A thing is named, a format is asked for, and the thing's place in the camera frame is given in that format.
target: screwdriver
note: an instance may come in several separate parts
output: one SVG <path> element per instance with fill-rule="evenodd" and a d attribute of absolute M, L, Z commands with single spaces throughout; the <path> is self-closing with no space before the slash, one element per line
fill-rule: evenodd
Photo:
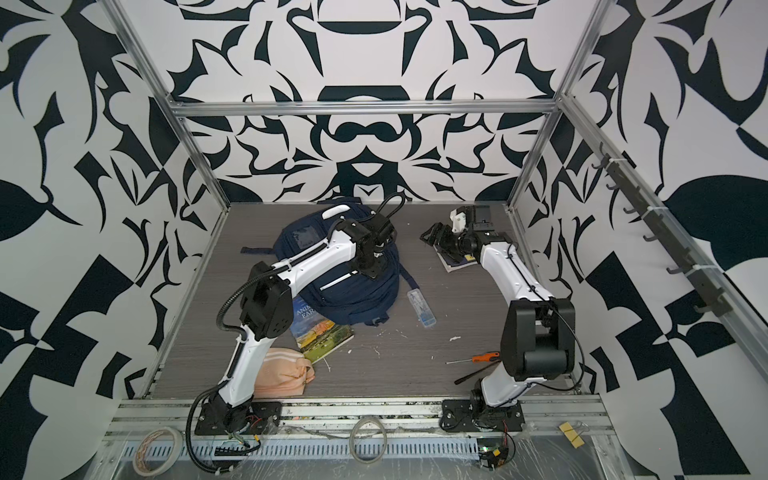
<path fill-rule="evenodd" d="M 446 365 L 450 365 L 452 363 L 461 363 L 461 362 L 495 362 L 498 360 L 498 352 L 489 352 L 484 353 L 482 355 L 475 355 L 471 359 L 465 359 L 465 360 L 455 360 L 453 362 L 445 362 Z"/>

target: black and white wall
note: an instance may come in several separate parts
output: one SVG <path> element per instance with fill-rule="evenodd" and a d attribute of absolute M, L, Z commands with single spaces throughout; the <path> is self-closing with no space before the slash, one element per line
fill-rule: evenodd
<path fill-rule="evenodd" d="M 603 132 L 768 316 L 765 2 L 620 0 L 575 88 Z M 762 478 L 768 385 L 567 119 L 518 209 L 548 287 L 572 298 L 602 394 L 638 472 Z"/>
<path fill-rule="evenodd" d="M 552 98 L 594 0 L 131 0 L 177 101 Z M 539 114 L 195 118 L 232 201 L 505 200 Z"/>
<path fill-rule="evenodd" d="M 62 478 L 141 387 L 220 214 L 93 0 L 0 2 L 0 476 Z"/>

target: backpack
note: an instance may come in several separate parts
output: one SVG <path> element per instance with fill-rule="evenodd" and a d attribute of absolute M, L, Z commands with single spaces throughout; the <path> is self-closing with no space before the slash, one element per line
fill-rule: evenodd
<path fill-rule="evenodd" d="M 362 205 L 358 199 L 345 198 L 339 201 L 326 201 L 326 204 L 347 205 L 343 212 L 345 218 L 361 219 L 371 214 L 372 208 Z M 272 249 L 243 247 L 241 253 L 274 253 L 278 260 L 293 257 L 324 239 L 333 222 L 339 219 L 335 215 L 323 219 L 323 211 L 300 218 L 283 229 Z M 386 267 L 375 280 L 356 274 L 350 276 L 348 263 L 342 263 L 319 276 L 300 292 L 301 298 L 334 323 L 352 325 L 365 323 L 377 326 L 389 319 L 386 311 L 397 299 L 400 276 L 408 282 L 411 289 L 419 288 L 413 277 L 400 265 L 397 246 L 390 242 L 382 252 L 386 258 Z"/>

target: book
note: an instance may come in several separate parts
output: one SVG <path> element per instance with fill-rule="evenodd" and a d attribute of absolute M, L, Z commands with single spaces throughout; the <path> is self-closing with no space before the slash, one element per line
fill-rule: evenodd
<path fill-rule="evenodd" d="M 320 315 L 300 296 L 293 299 L 293 323 L 290 332 L 296 339 L 299 351 L 312 363 L 321 360 L 355 336 L 351 326 L 339 325 Z"/>
<path fill-rule="evenodd" d="M 442 265 L 445 267 L 445 271 L 448 273 L 451 273 L 454 270 L 460 270 L 465 266 L 475 265 L 478 262 L 472 255 L 464 255 L 462 261 L 456 262 L 448 255 L 438 252 L 437 248 L 435 248 L 435 252 L 440 259 L 440 262 L 442 262 Z"/>

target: wood grain surface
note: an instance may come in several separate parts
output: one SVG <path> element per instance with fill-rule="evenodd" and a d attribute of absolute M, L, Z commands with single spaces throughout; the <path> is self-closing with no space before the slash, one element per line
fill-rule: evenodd
<path fill-rule="evenodd" d="M 479 265 L 447 273 L 435 251 L 419 240 L 434 222 L 449 222 L 454 208 L 448 204 L 409 204 L 392 218 L 401 263 L 419 283 L 437 324 L 431 329 L 422 326 L 406 297 L 408 284 L 401 279 L 389 321 L 378 327 L 353 326 L 353 339 L 315 363 L 316 378 L 304 396 L 440 396 L 466 394 L 472 388 L 474 380 L 458 386 L 453 381 L 485 364 L 445 362 L 498 350 L 507 305 L 491 276 Z M 232 355 L 235 335 L 216 328 L 216 313 L 245 282 L 254 263 L 276 261 L 275 257 L 241 254 L 240 248 L 271 247 L 288 223 L 321 209 L 299 204 L 231 207 L 163 365 L 154 398 L 193 398 L 220 380 Z M 511 234 L 502 205 L 492 206 L 492 220 L 496 230 Z M 238 323 L 239 315 L 236 303 L 226 321 Z M 296 343 L 290 332 L 285 332 L 274 346 L 295 349 Z M 562 379 L 551 384 L 566 385 Z M 542 387 L 535 390 L 549 392 Z"/>

